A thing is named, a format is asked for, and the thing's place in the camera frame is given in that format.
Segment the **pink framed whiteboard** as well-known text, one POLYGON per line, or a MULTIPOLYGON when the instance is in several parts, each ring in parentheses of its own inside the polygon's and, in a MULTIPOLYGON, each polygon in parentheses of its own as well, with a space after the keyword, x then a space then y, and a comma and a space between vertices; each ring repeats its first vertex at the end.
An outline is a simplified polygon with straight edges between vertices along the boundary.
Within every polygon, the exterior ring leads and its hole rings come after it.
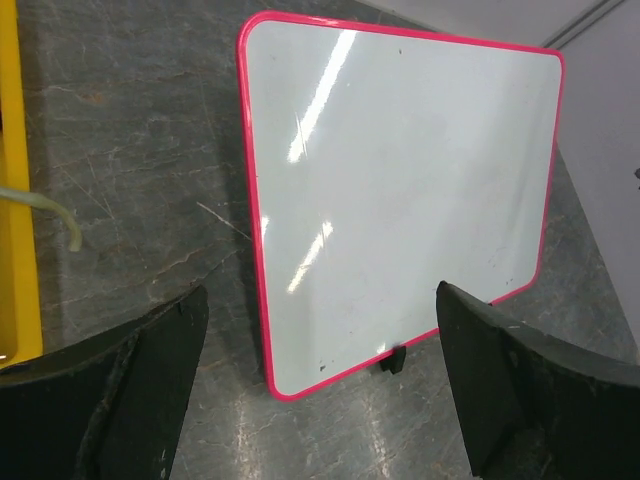
POLYGON ((556 50, 261 11, 236 44, 265 377, 300 399, 537 278, 556 50))

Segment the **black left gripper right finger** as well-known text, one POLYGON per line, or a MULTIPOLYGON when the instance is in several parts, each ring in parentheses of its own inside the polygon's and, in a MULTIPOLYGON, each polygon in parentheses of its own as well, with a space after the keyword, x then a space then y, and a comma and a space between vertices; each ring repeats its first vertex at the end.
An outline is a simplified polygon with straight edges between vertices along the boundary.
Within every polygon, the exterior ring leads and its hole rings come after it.
POLYGON ((511 319, 447 282, 436 310, 473 476, 638 478, 638 366, 511 319))

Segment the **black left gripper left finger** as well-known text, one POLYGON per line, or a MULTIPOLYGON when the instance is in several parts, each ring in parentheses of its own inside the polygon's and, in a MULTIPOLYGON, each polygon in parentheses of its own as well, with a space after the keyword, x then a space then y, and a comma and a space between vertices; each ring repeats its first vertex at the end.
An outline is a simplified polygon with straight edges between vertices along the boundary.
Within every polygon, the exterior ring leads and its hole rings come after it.
POLYGON ((167 479, 209 320, 197 286, 1 372, 4 479, 167 479))

